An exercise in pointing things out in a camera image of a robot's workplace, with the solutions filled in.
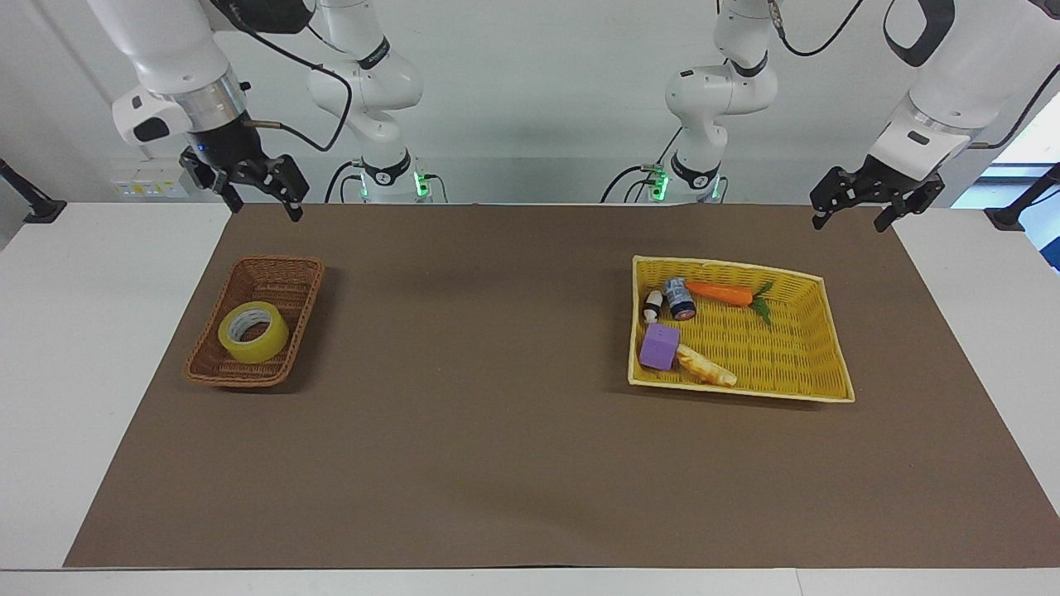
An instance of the small bottle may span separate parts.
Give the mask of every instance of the small bottle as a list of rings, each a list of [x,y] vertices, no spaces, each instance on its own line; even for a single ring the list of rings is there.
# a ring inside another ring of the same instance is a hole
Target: small bottle
[[[685,278],[673,277],[662,285],[666,300],[670,303],[670,314],[674,320],[688,320],[695,316],[695,302],[685,287]]]
[[[659,315],[662,313],[662,293],[658,290],[653,290],[648,298],[644,299],[644,322],[651,325],[653,322],[659,321]]]

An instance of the blue can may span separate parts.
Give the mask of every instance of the blue can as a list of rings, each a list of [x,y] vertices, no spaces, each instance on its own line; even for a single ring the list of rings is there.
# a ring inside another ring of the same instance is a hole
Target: blue can
[[[662,284],[666,301],[670,304],[670,314],[674,320],[688,320],[695,316],[695,302],[685,287],[685,278],[673,277]]]

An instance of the brown wicker basket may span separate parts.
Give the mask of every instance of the brown wicker basket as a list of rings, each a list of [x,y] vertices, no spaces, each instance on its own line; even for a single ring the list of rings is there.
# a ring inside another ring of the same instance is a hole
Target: brown wicker basket
[[[184,378],[212,387],[271,387],[287,375],[313,312],[324,264],[319,259],[254,256],[232,265],[210,321],[184,364]],[[217,340],[217,328],[232,309],[263,300],[276,305],[290,328],[283,351],[261,364],[236,362]]]

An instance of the basket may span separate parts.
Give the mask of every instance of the basket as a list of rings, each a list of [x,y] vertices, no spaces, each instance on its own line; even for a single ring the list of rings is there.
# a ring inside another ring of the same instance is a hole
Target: basket
[[[184,378],[212,387],[272,387],[282,383],[295,364],[323,274],[324,265],[318,259],[254,256],[236,261],[184,364]],[[290,338],[271,360],[243,364],[220,345],[217,328],[232,309],[252,300],[273,304],[290,329]]]
[[[773,287],[763,296],[772,326],[753,310],[693,296],[696,315],[674,320],[664,306],[659,322],[681,330],[681,341],[736,373],[732,388],[706,385],[674,363],[672,370],[640,366],[637,351],[647,326],[641,308],[648,294],[672,277]],[[633,258],[633,332],[630,336],[631,385],[760,396],[790,400],[850,403],[850,374],[840,351],[835,325],[825,295],[825,280],[784,269],[699,259]]]

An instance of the yellow wicker basket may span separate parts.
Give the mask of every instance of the yellow wicker basket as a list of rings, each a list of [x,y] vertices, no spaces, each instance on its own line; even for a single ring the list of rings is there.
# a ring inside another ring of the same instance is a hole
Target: yellow wicker basket
[[[676,363],[672,370],[643,368],[637,362],[647,327],[641,309],[666,280],[684,277],[760,288],[772,313],[772,326],[750,309],[695,299],[696,315],[676,321],[664,306],[659,322],[681,330],[681,341],[736,373],[736,387],[697,382]],[[633,332],[630,336],[630,384],[830,403],[854,401],[850,374],[840,351],[825,280],[784,269],[700,259],[633,258]]]

